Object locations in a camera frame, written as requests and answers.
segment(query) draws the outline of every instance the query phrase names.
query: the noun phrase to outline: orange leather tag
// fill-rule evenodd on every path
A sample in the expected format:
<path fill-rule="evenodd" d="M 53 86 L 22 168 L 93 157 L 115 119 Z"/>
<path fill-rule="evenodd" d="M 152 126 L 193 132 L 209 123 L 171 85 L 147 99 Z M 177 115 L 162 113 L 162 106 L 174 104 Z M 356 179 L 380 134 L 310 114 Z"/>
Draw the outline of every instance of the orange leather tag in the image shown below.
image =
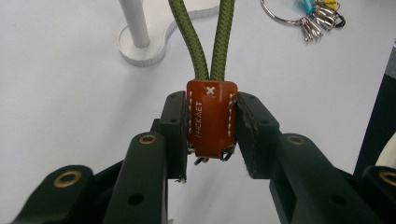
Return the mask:
<path fill-rule="evenodd" d="M 196 157 L 221 158 L 233 147 L 237 87 L 229 81 L 192 80 L 187 84 L 187 140 Z"/>

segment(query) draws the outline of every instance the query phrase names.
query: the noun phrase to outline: keychain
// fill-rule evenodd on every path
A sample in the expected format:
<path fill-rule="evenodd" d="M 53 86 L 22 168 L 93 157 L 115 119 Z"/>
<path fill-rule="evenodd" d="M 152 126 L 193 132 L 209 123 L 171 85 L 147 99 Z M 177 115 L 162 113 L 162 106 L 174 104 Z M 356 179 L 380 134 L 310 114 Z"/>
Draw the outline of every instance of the keychain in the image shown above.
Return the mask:
<path fill-rule="evenodd" d="M 318 26 L 326 31 L 330 31 L 332 28 L 341 28 L 346 25 L 345 18 L 337 12 L 340 4 L 335 0 L 304 0 L 307 15 L 297 21 L 287 21 L 277 17 L 268 9 L 264 0 L 261 1 L 264 11 L 274 20 L 300 26 L 305 41 L 318 40 L 323 36 Z"/>

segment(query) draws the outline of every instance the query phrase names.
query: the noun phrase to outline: white table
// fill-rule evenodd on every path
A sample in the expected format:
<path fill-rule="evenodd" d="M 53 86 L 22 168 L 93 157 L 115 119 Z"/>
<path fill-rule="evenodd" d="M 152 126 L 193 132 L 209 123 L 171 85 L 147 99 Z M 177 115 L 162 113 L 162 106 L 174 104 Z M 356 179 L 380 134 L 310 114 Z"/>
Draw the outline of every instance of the white table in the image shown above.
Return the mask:
<path fill-rule="evenodd" d="M 267 3 L 279 17 L 304 14 L 294 1 Z M 351 173 L 396 37 L 395 11 L 393 0 L 342 1 L 346 26 L 307 44 L 259 0 L 236 1 L 226 79 L 259 97 L 283 133 L 308 136 Z M 210 59 L 217 17 L 193 24 Z M 0 223 L 54 170 L 83 164 L 98 173 L 122 160 L 165 97 L 193 79 L 179 31 L 160 63 L 141 68 L 120 56 L 124 25 L 115 0 L 0 1 Z M 269 181 L 248 177 L 239 150 L 228 162 L 193 160 L 185 185 L 170 181 L 175 223 L 278 222 Z"/>

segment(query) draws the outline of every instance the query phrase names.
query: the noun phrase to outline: green braided cord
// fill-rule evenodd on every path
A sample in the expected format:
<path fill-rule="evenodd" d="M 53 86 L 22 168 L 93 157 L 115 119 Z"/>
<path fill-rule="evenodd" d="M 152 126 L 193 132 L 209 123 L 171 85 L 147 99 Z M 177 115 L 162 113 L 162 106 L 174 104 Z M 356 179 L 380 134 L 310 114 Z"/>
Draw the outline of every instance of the green braided cord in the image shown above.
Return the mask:
<path fill-rule="evenodd" d="M 227 48 L 233 23 L 233 5 L 234 0 L 220 0 L 218 28 L 210 69 L 211 80 L 224 81 Z"/>
<path fill-rule="evenodd" d="M 169 5 L 172 9 L 177 26 L 189 49 L 192 65 L 194 66 L 195 79 L 209 80 L 204 50 L 192 26 L 189 13 L 184 6 L 183 0 L 169 0 Z"/>

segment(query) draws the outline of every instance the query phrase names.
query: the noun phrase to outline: white x logo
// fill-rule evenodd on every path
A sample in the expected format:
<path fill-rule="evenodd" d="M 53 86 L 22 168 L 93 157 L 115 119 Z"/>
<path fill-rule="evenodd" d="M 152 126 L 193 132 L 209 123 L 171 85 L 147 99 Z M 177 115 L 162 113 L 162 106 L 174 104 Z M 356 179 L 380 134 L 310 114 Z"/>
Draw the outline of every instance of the white x logo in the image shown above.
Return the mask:
<path fill-rule="evenodd" d="M 206 95 L 215 95 L 215 87 L 206 87 Z"/>

